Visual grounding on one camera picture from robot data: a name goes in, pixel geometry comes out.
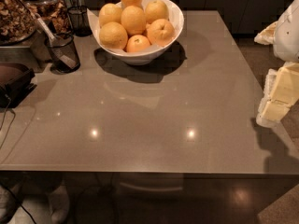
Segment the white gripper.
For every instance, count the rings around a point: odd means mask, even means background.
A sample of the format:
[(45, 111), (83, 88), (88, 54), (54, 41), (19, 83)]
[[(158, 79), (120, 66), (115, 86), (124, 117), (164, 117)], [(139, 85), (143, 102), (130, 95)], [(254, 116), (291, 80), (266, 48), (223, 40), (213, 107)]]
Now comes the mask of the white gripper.
[(299, 0), (293, 0), (278, 22), (264, 28), (254, 41), (273, 45), (275, 56), (285, 61), (277, 71), (268, 71), (256, 117), (260, 126), (271, 128), (279, 124), (299, 100)]

